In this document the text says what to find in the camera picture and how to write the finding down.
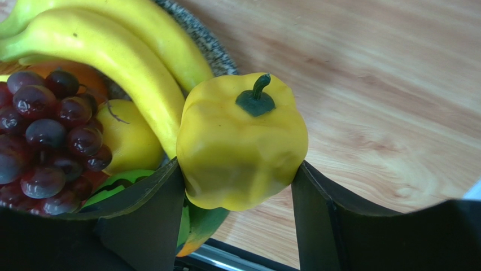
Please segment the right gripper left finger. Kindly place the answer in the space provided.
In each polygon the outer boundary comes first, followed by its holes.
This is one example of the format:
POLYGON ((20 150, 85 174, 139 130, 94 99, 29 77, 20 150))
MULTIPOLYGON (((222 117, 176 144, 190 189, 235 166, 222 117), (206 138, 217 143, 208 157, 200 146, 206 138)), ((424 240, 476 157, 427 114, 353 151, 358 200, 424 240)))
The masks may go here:
POLYGON ((184 201, 177 160, 80 213, 1 209, 2 270, 173 270, 184 201))

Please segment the orange green mango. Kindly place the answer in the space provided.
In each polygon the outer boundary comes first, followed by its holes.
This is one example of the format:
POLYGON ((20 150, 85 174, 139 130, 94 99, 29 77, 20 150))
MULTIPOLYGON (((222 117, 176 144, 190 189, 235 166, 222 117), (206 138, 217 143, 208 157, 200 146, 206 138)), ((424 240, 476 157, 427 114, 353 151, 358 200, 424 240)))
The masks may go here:
POLYGON ((195 252, 222 225, 230 211, 224 208, 202 209, 184 199, 177 240, 177 257, 195 252))

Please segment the yellow fake pepper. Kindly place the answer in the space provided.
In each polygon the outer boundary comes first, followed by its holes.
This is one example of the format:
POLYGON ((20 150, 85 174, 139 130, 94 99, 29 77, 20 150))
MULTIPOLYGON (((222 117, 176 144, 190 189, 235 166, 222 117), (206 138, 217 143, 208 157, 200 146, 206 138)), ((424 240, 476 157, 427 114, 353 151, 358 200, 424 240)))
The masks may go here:
POLYGON ((177 160, 200 208, 258 206, 292 183, 307 151, 292 89, 274 75, 215 77, 187 96, 177 160))

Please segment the yellow fake lemon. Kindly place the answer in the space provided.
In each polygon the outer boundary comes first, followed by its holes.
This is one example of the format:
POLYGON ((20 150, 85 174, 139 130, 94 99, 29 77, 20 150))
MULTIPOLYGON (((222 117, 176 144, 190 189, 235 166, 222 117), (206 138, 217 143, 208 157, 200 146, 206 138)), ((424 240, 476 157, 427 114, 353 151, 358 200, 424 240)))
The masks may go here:
POLYGON ((112 152, 104 173, 114 175, 135 169, 157 169, 164 151, 135 104, 113 99, 99 106, 97 120, 103 125, 103 144, 112 152))

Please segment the yellow banana bunch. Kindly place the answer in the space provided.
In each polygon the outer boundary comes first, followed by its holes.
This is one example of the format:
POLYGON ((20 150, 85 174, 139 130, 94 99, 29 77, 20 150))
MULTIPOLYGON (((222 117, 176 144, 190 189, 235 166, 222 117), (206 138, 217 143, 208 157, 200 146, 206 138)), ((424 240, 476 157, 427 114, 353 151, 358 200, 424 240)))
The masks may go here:
POLYGON ((84 63, 114 80, 170 158, 183 91, 214 76, 195 42, 153 1, 17 1, 1 22, 1 61, 34 55, 84 63))

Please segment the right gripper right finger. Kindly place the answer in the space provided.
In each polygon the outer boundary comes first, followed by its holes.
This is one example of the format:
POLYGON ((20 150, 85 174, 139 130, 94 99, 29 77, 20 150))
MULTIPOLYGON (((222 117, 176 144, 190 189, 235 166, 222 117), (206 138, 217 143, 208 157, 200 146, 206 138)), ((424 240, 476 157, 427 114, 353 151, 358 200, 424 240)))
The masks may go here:
POLYGON ((304 161, 291 186, 301 270, 479 270, 480 202, 409 213, 373 203, 304 161))

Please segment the dark purple grape bunch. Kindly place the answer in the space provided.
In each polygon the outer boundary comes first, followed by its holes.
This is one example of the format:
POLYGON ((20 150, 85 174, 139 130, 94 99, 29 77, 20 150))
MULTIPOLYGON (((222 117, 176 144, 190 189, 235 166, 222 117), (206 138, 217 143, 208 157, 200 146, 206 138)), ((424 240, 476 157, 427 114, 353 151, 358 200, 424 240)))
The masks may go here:
POLYGON ((1 207, 40 216, 81 208, 112 160, 97 119, 105 98, 61 68, 1 77, 1 207))

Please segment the green fake lime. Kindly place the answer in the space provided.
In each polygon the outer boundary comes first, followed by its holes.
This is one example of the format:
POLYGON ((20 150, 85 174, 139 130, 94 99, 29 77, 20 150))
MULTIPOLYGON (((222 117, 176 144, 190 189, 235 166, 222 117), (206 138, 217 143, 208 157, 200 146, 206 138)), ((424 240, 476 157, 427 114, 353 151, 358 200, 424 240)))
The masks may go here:
POLYGON ((151 176, 154 172, 155 171, 148 169, 135 169, 110 176, 86 200, 81 210, 87 209, 88 206, 103 201, 125 190, 144 178, 151 176))

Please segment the orange fake tangerine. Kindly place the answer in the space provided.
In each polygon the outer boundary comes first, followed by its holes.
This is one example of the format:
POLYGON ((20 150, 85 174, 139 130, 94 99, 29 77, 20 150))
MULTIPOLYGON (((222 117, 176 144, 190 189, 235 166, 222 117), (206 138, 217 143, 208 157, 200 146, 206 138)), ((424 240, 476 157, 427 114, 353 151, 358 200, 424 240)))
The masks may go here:
POLYGON ((61 68, 62 70, 72 73, 77 77, 81 84, 93 88, 97 92, 103 94, 105 97, 108 97, 107 85, 101 79, 99 73, 94 68, 85 64, 67 60, 52 60, 26 67, 27 70, 36 72, 42 77, 46 77, 49 73, 57 68, 61 68))

